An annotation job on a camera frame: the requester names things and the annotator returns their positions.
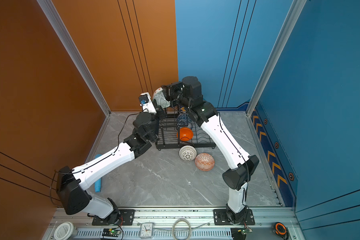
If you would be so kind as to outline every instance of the robotic arm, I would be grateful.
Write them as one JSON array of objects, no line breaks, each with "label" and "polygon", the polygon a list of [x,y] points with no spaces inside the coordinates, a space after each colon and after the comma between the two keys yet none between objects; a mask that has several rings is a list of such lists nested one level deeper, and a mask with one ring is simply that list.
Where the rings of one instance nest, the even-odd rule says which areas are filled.
[{"label": "robotic arm", "polygon": [[[244,217],[246,190],[251,175],[259,163],[232,137],[221,118],[209,102],[203,100],[201,84],[196,77],[183,78],[181,82],[162,86],[164,95],[172,106],[184,107],[190,118],[201,127],[223,153],[229,170],[223,173],[230,187],[227,217],[239,224]],[[91,193],[88,188],[116,167],[129,162],[147,151],[151,142],[158,140],[159,121],[165,118],[164,110],[152,102],[149,93],[139,96],[143,112],[133,122],[132,134],[117,147],[81,166],[59,170],[56,192],[68,215],[86,212],[104,219],[105,225],[115,224],[120,211],[110,199]]]}]

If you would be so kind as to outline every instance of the yellow chevron arrow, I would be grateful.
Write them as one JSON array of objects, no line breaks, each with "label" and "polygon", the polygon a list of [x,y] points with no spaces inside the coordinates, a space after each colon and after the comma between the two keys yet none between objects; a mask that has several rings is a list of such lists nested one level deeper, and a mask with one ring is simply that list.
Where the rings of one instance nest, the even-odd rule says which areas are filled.
[{"label": "yellow chevron arrow", "polygon": [[268,151],[268,162],[269,162],[269,156],[270,155],[276,157],[273,152]]},{"label": "yellow chevron arrow", "polygon": [[258,132],[259,127],[262,127],[262,125],[260,123],[256,123],[256,132]]},{"label": "yellow chevron arrow", "polygon": [[272,172],[273,172],[273,174],[275,174],[275,167],[277,167],[278,169],[280,169],[281,170],[281,167],[279,166],[279,165],[277,165],[276,163],[272,163]]},{"label": "yellow chevron arrow", "polygon": [[255,118],[259,119],[258,116],[253,116],[253,125],[254,125],[254,119],[255,119]]},{"label": "yellow chevron arrow", "polygon": [[260,131],[260,142],[261,142],[261,136],[262,136],[262,135],[267,136],[267,135],[265,134],[265,132]]},{"label": "yellow chevron arrow", "polygon": [[277,175],[277,186],[280,188],[280,180],[285,182],[285,184],[288,184],[287,181],[280,175]]}]

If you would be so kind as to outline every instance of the gray marble floor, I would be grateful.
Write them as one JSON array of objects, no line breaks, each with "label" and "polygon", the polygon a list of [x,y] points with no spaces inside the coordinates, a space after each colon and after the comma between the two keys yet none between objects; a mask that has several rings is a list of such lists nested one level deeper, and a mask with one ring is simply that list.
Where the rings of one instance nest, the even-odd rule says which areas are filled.
[{"label": "gray marble floor", "polygon": [[[103,154],[117,146],[117,135],[130,113],[112,113],[96,154]],[[120,141],[132,132],[130,116]],[[249,126],[242,112],[221,112],[221,119],[236,141],[250,154],[258,154]],[[141,205],[214,205],[224,206],[228,201],[228,186],[222,173],[229,169],[221,151],[216,147],[197,148],[197,153],[206,152],[215,159],[211,171],[196,168],[195,161],[184,162],[179,149],[158,151],[153,146],[137,159],[111,171],[102,178],[102,197],[110,197],[119,206]],[[247,204],[250,206],[279,205],[274,189],[271,189],[263,164],[260,162],[251,177]]]}]

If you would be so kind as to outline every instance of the orange wall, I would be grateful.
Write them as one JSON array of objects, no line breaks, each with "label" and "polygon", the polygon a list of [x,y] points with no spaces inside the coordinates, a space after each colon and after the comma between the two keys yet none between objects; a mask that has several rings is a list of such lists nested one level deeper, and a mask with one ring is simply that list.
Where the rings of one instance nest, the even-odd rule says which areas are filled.
[{"label": "orange wall", "polygon": [[[52,177],[85,161],[104,118],[37,1],[0,1],[0,151]],[[1,154],[0,164],[51,183]],[[49,194],[1,166],[0,177]],[[54,211],[48,197],[0,180],[0,239],[40,239]]]},{"label": "orange wall", "polygon": [[178,81],[174,0],[53,3],[112,111]]}]

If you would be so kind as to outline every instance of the orange bowl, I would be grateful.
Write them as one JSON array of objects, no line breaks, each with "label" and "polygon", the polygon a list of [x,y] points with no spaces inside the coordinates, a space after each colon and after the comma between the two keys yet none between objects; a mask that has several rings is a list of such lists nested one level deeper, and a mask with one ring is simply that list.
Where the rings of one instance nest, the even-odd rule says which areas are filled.
[{"label": "orange bowl", "polygon": [[191,129],[187,127],[180,128],[180,141],[186,142],[191,140],[193,137],[193,132]]}]

